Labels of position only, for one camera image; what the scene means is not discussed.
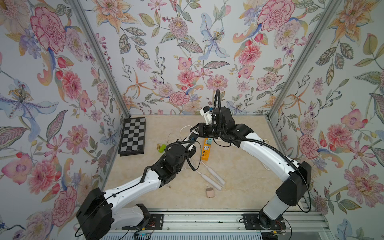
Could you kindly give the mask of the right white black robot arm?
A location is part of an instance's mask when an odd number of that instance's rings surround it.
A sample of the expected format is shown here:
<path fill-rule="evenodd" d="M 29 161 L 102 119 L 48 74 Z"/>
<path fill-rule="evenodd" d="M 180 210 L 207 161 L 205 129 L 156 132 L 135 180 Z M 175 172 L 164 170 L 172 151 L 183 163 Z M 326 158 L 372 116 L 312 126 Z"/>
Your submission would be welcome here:
<path fill-rule="evenodd" d="M 309 164 L 300 164 L 287 157 L 247 125 L 236 124 L 231 111 L 226 107 L 212 109 L 206 106 L 200 110 L 200 115 L 205 121 L 191 129 L 200 138 L 221 139 L 236 146 L 259 160 L 282 181 L 274 196 L 259 212 L 260 220 L 269 223 L 279 219 L 309 192 L 312 171 Z"/>

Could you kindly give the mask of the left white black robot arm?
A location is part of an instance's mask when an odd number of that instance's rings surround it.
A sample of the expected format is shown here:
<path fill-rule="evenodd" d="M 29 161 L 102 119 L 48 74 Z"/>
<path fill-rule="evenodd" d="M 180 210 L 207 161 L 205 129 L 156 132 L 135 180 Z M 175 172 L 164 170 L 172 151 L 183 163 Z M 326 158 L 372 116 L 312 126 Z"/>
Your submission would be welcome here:
<path fill-rule="evenodd" d="M 90 191 L 76 214 L 80 235 L 100 240 L 118 223 L 117 213 L 131 201 L 169 184 L 196 153 L 195 141 L 174 142 L 166 146 L 159 160 L 147 166 L 140 178 L 114 189 Z"/>

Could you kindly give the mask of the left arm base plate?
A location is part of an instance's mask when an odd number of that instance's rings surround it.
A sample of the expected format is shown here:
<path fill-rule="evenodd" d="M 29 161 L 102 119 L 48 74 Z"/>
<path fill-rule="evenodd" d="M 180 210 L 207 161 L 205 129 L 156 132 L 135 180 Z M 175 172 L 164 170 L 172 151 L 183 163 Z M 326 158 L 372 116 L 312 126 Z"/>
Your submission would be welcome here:
<path fill-rule="evenodd" d="M 162 230 L 164 224 L 164 214 L 151 214 L 145 217 L 138 226 L 124 226 L 122 230 Z"/>

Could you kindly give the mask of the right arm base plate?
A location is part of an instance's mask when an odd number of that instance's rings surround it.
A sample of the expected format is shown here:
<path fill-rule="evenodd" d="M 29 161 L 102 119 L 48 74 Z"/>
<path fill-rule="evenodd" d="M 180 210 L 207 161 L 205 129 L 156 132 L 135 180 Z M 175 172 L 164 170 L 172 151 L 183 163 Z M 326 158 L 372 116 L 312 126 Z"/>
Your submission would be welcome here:
<path fill-rule="evenodd" d="M 282 231 L 287 229 L 282 215 L 276 220 L 271 220 L 264 215 L 260 217 L 259 214 L 243 214 L 242 223 L 246 230 Z"/>

